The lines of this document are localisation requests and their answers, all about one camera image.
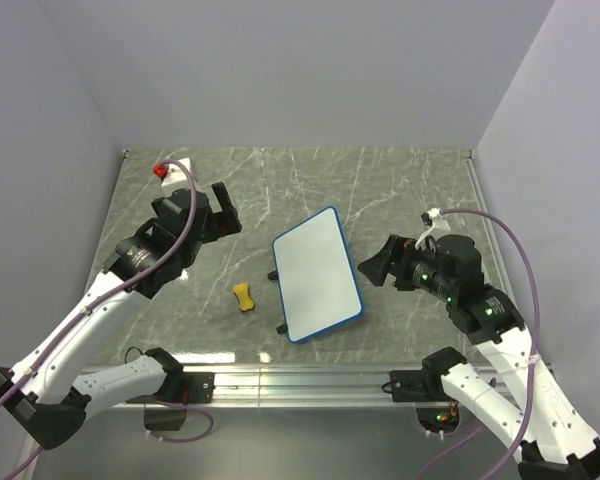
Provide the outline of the blue framed whiteboard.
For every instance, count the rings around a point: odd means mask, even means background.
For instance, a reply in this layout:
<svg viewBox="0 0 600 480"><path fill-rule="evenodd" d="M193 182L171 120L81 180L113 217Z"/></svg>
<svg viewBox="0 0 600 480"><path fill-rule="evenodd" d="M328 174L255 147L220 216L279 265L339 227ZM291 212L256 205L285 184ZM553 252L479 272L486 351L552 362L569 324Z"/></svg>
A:
<svg viewBox="0 0 600 480"><path fill-rule="evenodd" d="M338 211L327 206L272 241L284 324L301 344L360 318L365 305Z"/></svg>

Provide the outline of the yellow bone shaped eraser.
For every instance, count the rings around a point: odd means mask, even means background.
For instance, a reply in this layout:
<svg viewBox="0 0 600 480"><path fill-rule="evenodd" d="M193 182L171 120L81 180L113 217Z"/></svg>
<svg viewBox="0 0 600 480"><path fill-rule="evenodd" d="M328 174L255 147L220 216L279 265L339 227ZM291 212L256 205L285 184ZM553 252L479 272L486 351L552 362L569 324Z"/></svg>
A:
<svg viewBox="0 0 600 480"><path fill-rule="evenodd" d="M255 308L255 302L251 297L250 288L247 283L240 283L232 289L241 312L251 311Z"/></svg>

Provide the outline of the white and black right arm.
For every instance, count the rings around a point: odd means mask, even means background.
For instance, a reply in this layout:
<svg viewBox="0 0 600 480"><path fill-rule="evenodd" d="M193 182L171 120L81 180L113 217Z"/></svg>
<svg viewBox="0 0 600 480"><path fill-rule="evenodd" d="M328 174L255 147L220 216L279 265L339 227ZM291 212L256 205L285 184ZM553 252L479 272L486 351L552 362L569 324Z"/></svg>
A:
<svg viewBox="0 0 600 480"><path fill-rule="evenodd" d="M444 302L454 326L494 368L509 394L498 393L452 347L423 360L422 389L435 400L459 401L512 448L521 478L600 477L600 435L533 352L530 329L514 303L486 282L471 238L446 235L418 248L412 238L391 235L358 270L375 286L393 276L397 290L423 290Z"/></svg>

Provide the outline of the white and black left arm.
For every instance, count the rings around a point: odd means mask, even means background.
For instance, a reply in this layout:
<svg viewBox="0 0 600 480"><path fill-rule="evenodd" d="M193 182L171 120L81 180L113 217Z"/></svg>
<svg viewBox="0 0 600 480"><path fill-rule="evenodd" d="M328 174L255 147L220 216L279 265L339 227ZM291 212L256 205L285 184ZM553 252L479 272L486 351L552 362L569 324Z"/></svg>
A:
<svg viewBox="0 0 600 480"><path fill-rule="evenodd" d="M115 247L79 304L53 333L14 366L0 367L0 406L44 450L67 442L90 418L128 400L178 402L187 389L183 366L166 350L92 374L91 356L156 294L190 267L202 245L237 234L242 225L226 186L178 189L152 201L154 216Z"/></svg>

